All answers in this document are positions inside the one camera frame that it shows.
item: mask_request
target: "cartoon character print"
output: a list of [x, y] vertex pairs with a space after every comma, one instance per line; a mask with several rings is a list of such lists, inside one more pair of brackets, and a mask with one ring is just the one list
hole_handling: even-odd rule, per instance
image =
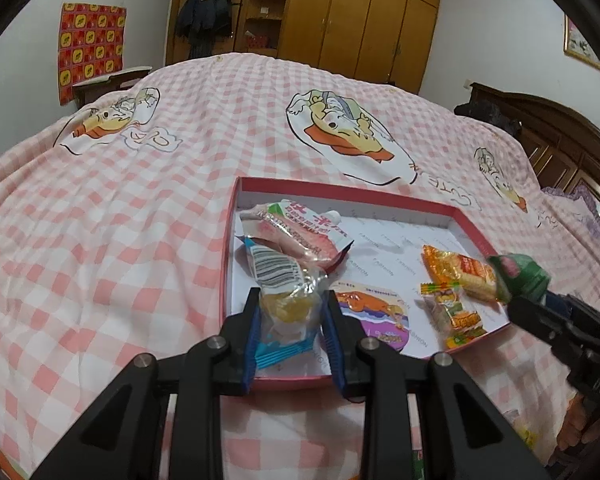
[[430, 186], [436, 188], [440, 193], [445, 194], [449, 197], [451, 202], [458, 205], [476, 209], [482, 211], [480, 204], [476, 200], [475, 196], [469, 193], [464, 187], [458, 186], [453, 182], [450, 182], [440, 176], [433, 176], [432, 174], [422, 172], [419, 168], [416, 168], [418, 174], [422, 175], [423, 180], [420, 182], [428, 183]]
[[489, 184], [491, 184], [491, 187], [493, 187], [501, 197], [511, 200], [516, 206], [522, 209], [522, 211], [527, 213], [526, 200], [513, 189], [513, 186], [504, 177], [493, 154], [486, 148], [478, 148], [475, 150], [474, 159], [478, 162], [478, 168], [480, 168], [480, 171], [484, 174]]
[[353, 312], [366, 312], [370, 316], [389, 317], [398, 330], [406, 330], [403, 322], [407, 320], [404, 310], [396, 304], [389, 304], [381, 298], [376, 298], [371, 294], [366, 294], [358, 290], [352, 292], [339, 292], [338, 300], [345, 303]]
[[172, 152], [181, 139], [169, 134], [164, 128], [143, 131], [154, 116], [160, 102], [157, 88], [143, 88], [135, 96], [126, 96], [114, 104], [102, 108], [89, 108], [71, 119], [61, 130], [54, 145], [64, 146], [74, 155], [82, 155], [98, 144], [110, 144], [122, 134], [128, 147], [138, 150], [149, 145], [162, 152]]
[[125, 139], [125, 144], [132, 150], [139, 150], [141, 146], [151, 146], [161, 152], [174, 152], [182, 142], [176, 136], [171, 135], [164, 128], [154, 128], [148, 132], [131, 126], [120, 133]]
[[478, 148], [475, 150], [474, 159], [478, 163], [478, 168], [487, 179], [488, 183], [493, 187], [494, 190], [508, 203], [516, 206], [520, 211], [526, 213], [525, 218], [533, 227], [540, 227], [542, 225], [543, 214], [533, 209], [526, 200], [521, 197], [518, 192], [509, 183], [507, 178], [504, 176], [500, 165], [497, 163], [493, 153], [487, 148]]
[[354, 99], [315, 89], [296, 94], [286, 118], [300, 141], [348, 176], [377, 186], [416, 180], [413, 159]]

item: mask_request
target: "candy wrapper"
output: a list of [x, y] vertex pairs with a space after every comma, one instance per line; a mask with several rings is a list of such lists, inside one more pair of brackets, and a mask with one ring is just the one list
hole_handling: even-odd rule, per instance
[[494, 301], [496, 277], [490, 266], [451, 251], [430, 245], [422, 248], [422, 257], [437, 283], [459, 282], [467, 294], [484, 301]]
[[320, 215], [307, 206], [281, 200], [240, 213], [245, 237], [330, 273], [342, 261], [353, 240], [338, 227], [333, 211]]
[[409, 341], [407, 307], [394, 292], [344, 280], [331, 288], [345, 316], [356, 318], [368, 336], [377, 337], [398, 352]]
[[262, 325], [256, 364], [266, 368], [313, 347], [326, 274], [250, 238], [244, 244], [260, 286]]
[[487, 260], [496, 273], [497, 294], [504, 303], [509, 303], [515, 296], [523, 296], [544, 304], [551, 277], [531, 256], [501, 254], [489, 256]]
[[291, 200], [240, 213], [251, 274], [260, 285], [258, 368], [309, 351], [320, 325], [326, 273], [353, 240], [337, 212], [319, 215]]
[[518, 410], [509, 410], [502, 414], [509, 424], [516, 430], [516, 433], [524, 441], [527, 447], [533, 451], [538, 441], [538, 434], [529, 429], [529, 424], [522, 418]]
[[420, 293], [448, 348], [456, 348], [486, 334], [480, 314], [464, 298], [459, 282], [422, 283]]

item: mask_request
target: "wall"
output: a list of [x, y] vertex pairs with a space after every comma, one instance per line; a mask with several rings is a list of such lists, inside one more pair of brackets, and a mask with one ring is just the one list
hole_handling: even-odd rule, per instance
[[565, 56], [564, 13], [552, 0], [440, 0], [420, 95], [467, 102], [465, 80], [551, 99], [600, 128], [600, 71]]
[[76, 110], [58, 102], [63, 2], [126, 7], [124, 66], [164, 65], [171, 0], [31, 0], [0, 37], [0, 155]]

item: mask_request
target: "hanging jacket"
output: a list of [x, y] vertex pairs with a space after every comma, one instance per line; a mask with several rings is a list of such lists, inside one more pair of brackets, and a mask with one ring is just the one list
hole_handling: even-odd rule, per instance
[[175, 33], [191, 45], [189, 59], [211, 56], [216, 36], [231, 36], [230, 0], [187, 0], [176, 19]]

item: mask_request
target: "screw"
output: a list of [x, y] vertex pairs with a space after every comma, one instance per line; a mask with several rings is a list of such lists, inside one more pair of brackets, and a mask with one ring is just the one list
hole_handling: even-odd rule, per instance
[[213, 335], [206, 340], [206, 345], [213, 350], [219, 350], [226, 345], [226, 339], [221, 335]]
[[147, 368], [154, 361], [154, 356], [151, 354], [138, 354], [134, 357], [134, 366], [138, 368]]
[[433, 360], [438, 366], [449, 366], [454, 360], [446, 352], [439, 352], [433, 356]]
[[363, 337], [360, 340], [360, 346], [365, 350], [376, 350], [380, 346], [380, 342], [375, 337]]

